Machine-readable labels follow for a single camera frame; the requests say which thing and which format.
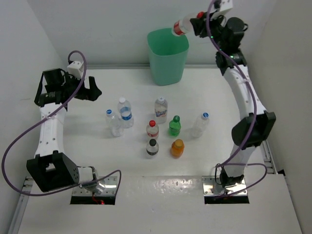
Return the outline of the large red-cap cola bottle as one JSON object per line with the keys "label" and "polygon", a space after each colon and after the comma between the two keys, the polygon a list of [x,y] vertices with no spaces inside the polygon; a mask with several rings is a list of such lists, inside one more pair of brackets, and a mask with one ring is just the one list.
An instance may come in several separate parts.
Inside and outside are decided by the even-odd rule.
{"label": "large red-cap cola bottle", "polygon": [[178,20],[174,23],[174,26],[172,27],[172,34],[176,37],[185,35],[189,32],[193,32],[193,26],[191,24],[191,19],[198,19],[204,15],[204,12],[198,12],[198,13],[190,13],[187,16],[185,16],[183,19]]}

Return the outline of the clear Pocari bottle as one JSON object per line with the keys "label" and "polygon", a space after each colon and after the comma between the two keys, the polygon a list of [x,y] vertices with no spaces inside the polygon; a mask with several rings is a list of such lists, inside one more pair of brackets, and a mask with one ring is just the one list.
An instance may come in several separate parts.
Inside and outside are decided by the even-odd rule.
{"label": "clear Pocari bottle", "polygon": [[207,125],[209,123],[209,114],[207,112],[203,112],[200,114],[194,122],[194,125],[191,129],[191,135],[194,138],[201,137],[205,132]]}
{"label": "clear Pocari bottle", "polygon": [[111,109],[106,110],[106,122],[114,137],[123,135],[124,128],[119,115]]}

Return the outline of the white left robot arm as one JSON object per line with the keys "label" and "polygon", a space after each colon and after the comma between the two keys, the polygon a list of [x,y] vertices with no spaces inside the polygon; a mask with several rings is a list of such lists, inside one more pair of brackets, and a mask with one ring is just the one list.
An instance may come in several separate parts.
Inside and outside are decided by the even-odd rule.
{"label": "white left robot arm", "polygon": [[95,168],[77,166],[65,154],[63,146],[63,125],[68,110],[66,100],[75,90],[78,92],[74,97],[80,100],[95,101],[102,94],[95,78],[90,76],[88,80],[89,88],[86,88],[79,86],[79,79],[60,68],[42,73],[35,104],[44,122],[40,126],[35,156],[26,162],[27,171],[42,192],[77,184],[96,184]]}

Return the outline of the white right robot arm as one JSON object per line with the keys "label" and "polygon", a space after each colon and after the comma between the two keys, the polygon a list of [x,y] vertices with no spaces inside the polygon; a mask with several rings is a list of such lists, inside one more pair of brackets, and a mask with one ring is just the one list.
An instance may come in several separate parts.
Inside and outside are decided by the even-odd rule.
{"label": "white right robot arm", "polygon": [[234,146],[230,157],[218,167],[222,187],[241,183],[245,167],[258,146],[265,141],[276,121],[274,112],[269,112],[259,100],[248,77],[246,59],[240,50],[240,43],[248,26],[241,19],[233,17],[222,25],[223,15],[216,18],[206,12],[190,19],[195,35],[210,37],[217,45],[216,64],[229,84],[240,114],[240,122],[231,131]]}

